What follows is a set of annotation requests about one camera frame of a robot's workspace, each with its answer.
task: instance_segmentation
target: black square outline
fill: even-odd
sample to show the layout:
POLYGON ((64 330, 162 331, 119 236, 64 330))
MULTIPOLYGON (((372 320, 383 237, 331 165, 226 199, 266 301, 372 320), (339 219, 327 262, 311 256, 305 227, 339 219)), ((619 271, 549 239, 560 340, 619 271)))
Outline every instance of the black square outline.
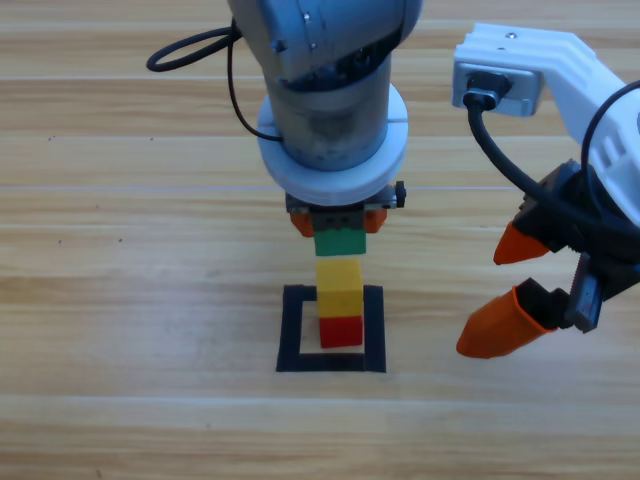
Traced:
POLYGON ((386 373, 384 296, 382 287, 364 286, 364 353, 300 353, 302 306, 317 300, 316 287, 286 285, 282 295, 282 326, 278 372, 386 373))

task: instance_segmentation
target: cable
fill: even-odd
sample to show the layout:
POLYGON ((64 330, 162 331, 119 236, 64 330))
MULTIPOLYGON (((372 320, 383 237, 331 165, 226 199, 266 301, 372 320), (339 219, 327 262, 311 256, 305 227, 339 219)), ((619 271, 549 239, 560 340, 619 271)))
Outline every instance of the cable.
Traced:
MULTIPOLYGON (((231 21, 231 32, 232 34, 237 32, 235 20, 231 21)), ((227 48, 227 82, 229 83, 229 96, 231 97, 231 105, 233 105, 236 116, 238 117, 238 120, 240 120, 240 123, 244 125, 244 128, 246 128, 249 132, 253 133, 258 138, 271 140, 273 142, 282 142, 282 137, 276 137, 273 135, 267 135, 265 133, 258 132, 255 128, 249 125, 249 123, 242 115, 242 112, 240 112, 240 107, 238 106, 238 100, 236 98, 236 89, 233 86, 233 43, 231 43, 227 48)))
POLYGON ((634 242, 640 242, 640 229, 630 228, 628 224, 621 222, 618 218, 610 218, 606 222, 600 221, 593 215, 586 214, 568 202, 560 200, 540 186, 538 182, 529 177, 509 160, 493 141, 482 118, 482 114, 485 111, 484 105, 473 101, 469 102, 467 108, 471 132, 480 148, 482 148, 482 151, 500 173, 526 195, 572 223, 581 224, 596 231, 607 230, 609 233, 629 237, 634 242))
POLYGON ((584 135, 584 139, 582 141, 582 150, 580 152, 580 165, 582 169, 582 178, 585 186, 585 192, 587 194, 587 200, 591 203, 591 206, 595 209, 595 211, 602 216, 603 208, 600 205, 598 197, 595 194, 593 188, 593 180, 591 176, 591 170, 589 168, 589 150, 591 149, 591 141, 593 140, 593 136, 598 128, 600 121, 604 118, 605 114, 616 103, 625 95, 631 93, 634 90, 640 89, 640 80, 637 82, 630 83, 629 85, 625 85, 620 90, 611 95, 598 109, 596 114, 591 119, 589 126, 587 127, 587 131, 584 135))
POLYGON ((253 128, 249 123, 245 120, 242 112, 240 111, 240 107, 238 105, 238 99, 236 98, 236 90, 233 85, 233 44, 242 38, 242 33, 238 30, 236 26, 235 19, 231 20, 231 26, 225 28, 218 28, 215 30, 210 30, 208 32, 199 33, 197 35, 193 35, 188 38, 184 38, 179 40, 171 45, 167 45, 166 47, 158 50, 156 53, 149 57, 147 60, 147 68, 152 72, 168 72, 171 70, 177 70, 178 68, 186 67, 187 65, 191 65, 202 60, 205 57, 210 55, 214 55, 221 50, 227 49, 227 82, 229 84, 229 97, 231 98, 231 104, 233 105, 233 110, 240 120, 240 123, 246 128, 250 133, 255 135, 256 137, 263 138, 265 140, 271 140, 274 142, 282 142, 284 141, 282 137, 276 137, 272 135, 266 135, 264 133, 258 132, 255 128, 253 128), (169 62, 159 63, 163 58, 171 55, 172 53, 177 52, 178 50, 188 47, 190 45, 194 45, 196 43, 202 42, 203 40, 208 40, 210 38, 222 37, 220 40, 212 43, 211 45, 207 45, 200 50, 197 50, 189 55, 185 55, 184 57, 180 57, 176 60, 171 60, 169 62))
POLYGON ((179 40, 171 45, 167 45, 166 47, 160 49, 147 60, 147 68, 152 72, 168 72, 170 70, 177 70, 178 68, 186 67, 187 65, 191 65, 192 63, 196 63, 202 60, 205 57, 218 53, 220 50, 233 45, 233 42, 242 38, 242 35, 236 33, 236 35, 232 35, 233 29, 231 27, 225 28, 217 28, 215 30, 210 30, 208 32, 199 33, 197 35, 193 35, 192 37, 184 38, 179 40), (196 43, 200 43, 204 40, 208 40, 210 38, 223 37, 211 45, 208 45, 200 50, 190 53, 189 55, 185 55, 184 57, 178 58, 177 60, 172 60, 170 62, 158 63, 163 58, 171 55, 178 50, 188 47, 190 45, 195 45, 196 43))

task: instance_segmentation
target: tabletop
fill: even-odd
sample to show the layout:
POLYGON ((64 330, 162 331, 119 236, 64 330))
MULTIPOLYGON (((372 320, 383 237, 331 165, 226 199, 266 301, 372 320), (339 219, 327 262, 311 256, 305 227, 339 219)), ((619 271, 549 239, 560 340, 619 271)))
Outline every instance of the tabletop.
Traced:
MULTIPOLYGON (((493 264, 522 195, 450 105, 475 22, 574 32, 630 82, 639 16, 635 0, 426 2, 393 54, 407 204, 362 258, 387 373, 294 374, 276 372, 282 291, 313 284, 313 241, 235 118, 224 55, 145 68, 229 25, 226 2, 0 1, 0 478, 639 478, 638 290, 588 335, 457 354, 471 312, 528 277, 568 288, 577 256, 493 264)), ((235 76, 253 123, 265 88, 243 41, 235 76)), ((536 178, 578 158, 548 93, 487 124, 536 178)))

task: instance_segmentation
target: metal cylinder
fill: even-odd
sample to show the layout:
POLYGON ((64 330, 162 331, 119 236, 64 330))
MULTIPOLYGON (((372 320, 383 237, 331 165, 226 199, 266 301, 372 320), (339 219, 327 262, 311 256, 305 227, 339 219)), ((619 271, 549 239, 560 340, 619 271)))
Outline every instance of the metal cylinder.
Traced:
POLYGON ((387 134, 391 56, 346 87, 301 92, 265 78, 284 148, 316 170, 355 167, 378 151, 387 134))

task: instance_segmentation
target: white ring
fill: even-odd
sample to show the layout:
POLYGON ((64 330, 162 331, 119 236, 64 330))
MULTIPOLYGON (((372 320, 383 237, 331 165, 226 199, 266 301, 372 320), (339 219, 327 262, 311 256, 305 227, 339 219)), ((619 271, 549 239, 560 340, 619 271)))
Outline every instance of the white ring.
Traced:
MULTIPOLYGON (((409 140, 409 116, 400 93, 389 85, 387 136, 367 161, 348 170, 314 170, 297 163, 279 142, 258 138, 262 160, 271 178, 287 193, 321 206, 350 205, 387 186, 400 170, 409 140)), ((258 131, 278 135, 271 102, 266 97, 258 115, 258 131)))

